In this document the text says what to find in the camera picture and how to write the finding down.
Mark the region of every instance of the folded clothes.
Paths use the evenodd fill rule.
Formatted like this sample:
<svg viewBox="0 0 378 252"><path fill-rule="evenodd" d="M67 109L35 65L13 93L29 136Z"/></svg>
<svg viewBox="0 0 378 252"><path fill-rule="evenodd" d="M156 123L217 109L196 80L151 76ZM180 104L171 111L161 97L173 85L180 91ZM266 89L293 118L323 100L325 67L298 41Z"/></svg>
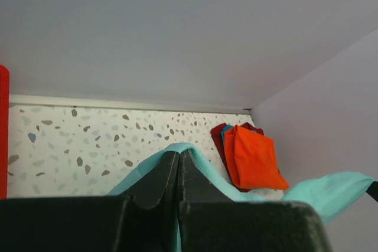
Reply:
<svg viewBox="0 0 378 252"><path fill-rule="evenodd" d="M224 152L231 180L236 187L289 188L278 171L272 139L235 126L224 133Z"/></svg>
<svg viewBox="0 0 378 252"><path fill-rule="evenodd" d="M138 182L150 172L161 160L165 152L181 153L191 149L196 167L223 194L235 202L261 202L266 198L252 193L240 192L227 183L207 158L190 143L175 143L158 153L153 154L136 166L108 195L119 195ZM327 175L320 179L310 179L292 188L282 201L302 201L310 204L328 223L356 202L374 182L374 179L358 172L340 172ZM177 251L181 251L180 234L178 231Z"/></svg>
<svg viewBox="0 0 378 252"><path fill-rule="evenodd" d="M218 150L218 153L220 155L222 163L223 163L224 167L226 168L227 174L231 178L229 169L227 168L227 161L226 161L226 156L224 154L223 139L222 139L222 135L221 135L223 129L226 126L227 126L227 124L225 124L225 123L219 124L218 126L214 127L210 131L210 133L211 133L211 138L213 139L214 144L215 144L215 146L216 146L216 148ZM258 134L264 135L264 131L262 129L255 128L253 125L249 124L248 122L244 123L242 125L242 127L246 128L246 129L249 129L249 130L252 130L252 131L256 131ZM250 189L238 188L238 190L240 192L248 192Z"/></svg>
<svg viewBox="0 0 378 252"><path fill-rule="evenodd" d="M226 126L223 128L223 130L222 130L222 132L221 132L221 136L222 136L222 142L223 142L223 144L224 144L224 133L225 133L225 131L230 130L232 127L233 127L232 125L226 125ZM242 128L245 128L245 129L249 129L249 130L251 130L251 131L254 131L254 132L258 133L258 134L264 135L264 131L263 131L261 128L255 128L255 127L253 127L251 124L249 124L248 122L247 122L247 123L244 123L243 125L241 125L241 127L242 127Z"/></svg>

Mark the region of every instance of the turquoise cloth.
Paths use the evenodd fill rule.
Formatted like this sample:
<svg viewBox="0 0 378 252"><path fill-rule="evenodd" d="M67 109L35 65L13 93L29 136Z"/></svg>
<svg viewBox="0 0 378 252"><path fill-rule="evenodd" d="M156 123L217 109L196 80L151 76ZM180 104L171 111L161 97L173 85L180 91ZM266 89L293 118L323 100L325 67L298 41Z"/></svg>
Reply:
<svg viewBox="0 0 378 252"><path fill-rule="evenodd" d="M128 176L126 176L108 195L119 195L138 182L160 161L165 152L181 153L191 149L195 164L204 176L216 187L235 202L268 201L263 196L252 192L240 192L218 173L207 158L190 143L175 143L164 150L142 161ZM310 179L293 187L280 201L301 201L310 204L326 224L341 214L352 203L357 201L373 183L374 178L358 172L340 172L326 175L319 179ZM180 236L177 251L181 251Z"/></svg>
<svg viewBox="0 0 378 252"><path fill-rule="evenodd" d="M224 133L225 133L225 131L231 129L232 127L234 127L234 126L227 125L225 128L223 128L222 132L220 132L220 134L222 135L222 142L223 142L223 144L224 144Z"/></svg>

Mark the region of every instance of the black object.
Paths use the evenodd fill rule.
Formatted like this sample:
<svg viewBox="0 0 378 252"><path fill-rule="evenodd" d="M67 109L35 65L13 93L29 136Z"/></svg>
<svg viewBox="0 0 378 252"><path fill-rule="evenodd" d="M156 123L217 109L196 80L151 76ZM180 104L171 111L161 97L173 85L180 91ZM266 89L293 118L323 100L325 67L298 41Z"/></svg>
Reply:
<svg viewBox="0 0 378 252"><path fill-rule="evenodd" d="M378 182L374 181L366 190L366 193L378 202Z"/></svg>
<svg viewBox="0 0 378 252"><path fill-rule="evenodd" d="M117 197L0 201L1 251L331 251L319 216L296 202L236 203L167 152Z"/></svg>

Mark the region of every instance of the terrazzo wall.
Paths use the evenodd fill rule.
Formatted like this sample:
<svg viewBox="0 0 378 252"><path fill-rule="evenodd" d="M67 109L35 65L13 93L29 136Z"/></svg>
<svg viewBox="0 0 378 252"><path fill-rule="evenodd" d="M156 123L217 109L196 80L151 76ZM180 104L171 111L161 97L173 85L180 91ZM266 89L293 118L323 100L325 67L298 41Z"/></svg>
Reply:
<svg viewBox="0 0 378 252"><path fill-rule="evenodd" d="M236 114L12 106L8 197L103 195L175 142L196 145L229 180L210 136L223 122L252 123Z"/></svg>

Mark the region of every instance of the clothing pile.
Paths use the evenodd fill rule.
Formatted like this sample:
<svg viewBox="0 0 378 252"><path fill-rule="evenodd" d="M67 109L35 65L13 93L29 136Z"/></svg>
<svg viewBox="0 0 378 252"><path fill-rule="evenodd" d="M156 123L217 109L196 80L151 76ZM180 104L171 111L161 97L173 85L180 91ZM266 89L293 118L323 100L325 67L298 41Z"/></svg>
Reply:
<svg viewBox="0 0 378 252"><path fill-rule="evenodd" d="M249 123L241 126L222 123L211 130L211 137L240 192L255 188L289 189L278 169L274 142L262 129Z"/></svg>

